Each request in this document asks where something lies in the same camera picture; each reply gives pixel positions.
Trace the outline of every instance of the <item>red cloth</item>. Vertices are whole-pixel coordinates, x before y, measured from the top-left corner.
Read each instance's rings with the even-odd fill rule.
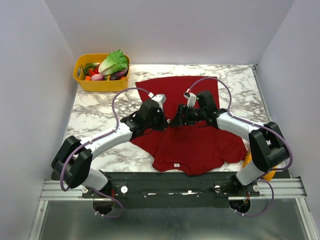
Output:
[[[136,86],[153,94],[165,94],[163,105],[166,119],[173,120],[178,104],[186,104],[184,92],[202,76],[173,76],[137,82]],[[194,94],[208,90],[219,108],[218,83],[205,80],[192,89]],[[142,101],[148,96],[139,91]],[[205,122],[193,126],[168,127],[165,131],[152,131],[131,142],[154,157],[153,167],[159,172],[179,169],[188,175],[199,175],[221,167],[224,162],[243,160],[247,150],[242,139],[230,132],[204,127]]]

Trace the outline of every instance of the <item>cabbage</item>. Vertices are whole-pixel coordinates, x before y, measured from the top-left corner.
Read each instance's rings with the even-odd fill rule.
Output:
[[[111,52],[100,64],[98,72],[104,76],[123,71],[128,67],[128,61],[122,51]]]

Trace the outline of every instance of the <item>white wall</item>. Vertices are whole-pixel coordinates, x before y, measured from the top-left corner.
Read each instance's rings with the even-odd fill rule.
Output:
[[[135,64],[256,64],[293,0],[46,0],[76,57]]]
[[[0,8],[0,239],[29,237],[62,143],[75,58],[43,0]]]
[[[320,232],[320,1],[295,0],[258,64],[271,116],[292,147]]]

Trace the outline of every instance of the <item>white marble surface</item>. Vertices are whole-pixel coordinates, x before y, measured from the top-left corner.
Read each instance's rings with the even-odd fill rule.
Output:
[[[135,82],[169,76],[217,76],[224,81],[232,94],[231,111],[249,120],[266,122],[265,109],[260,98],[256,81],[250,66],[247,65],[131,65],[129,87]],[[220,107],[226,108],[229,96],[219,83]],[[86,92],[79,86],[75,97],[67,136],[88,137],[115,126],[111,110],[114,93]],[[141,104],[138,91],[123,93],[116,101],[119,118],[136,111]],[[153,157],[133,145],[118,145],[92,161],[91,167],[109,172],[157,172],[152,167]],[[242,161],[215,168],[212,171],[239,171]]]

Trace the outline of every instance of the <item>yellow cloth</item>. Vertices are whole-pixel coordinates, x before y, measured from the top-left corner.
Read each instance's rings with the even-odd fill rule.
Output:
[[[244,168],[248,163],[250,163],[252,161],[252,156],[251,156],[251,152],[248,152],[247,155],[244,158],[244,162],[242,164],[242,168]],[[270,182],[270,180],[274,177],[274,175],[276,174],[276,171],[270,171],[267,175],[265,175],[263,177],[263,179],[267,180]]]

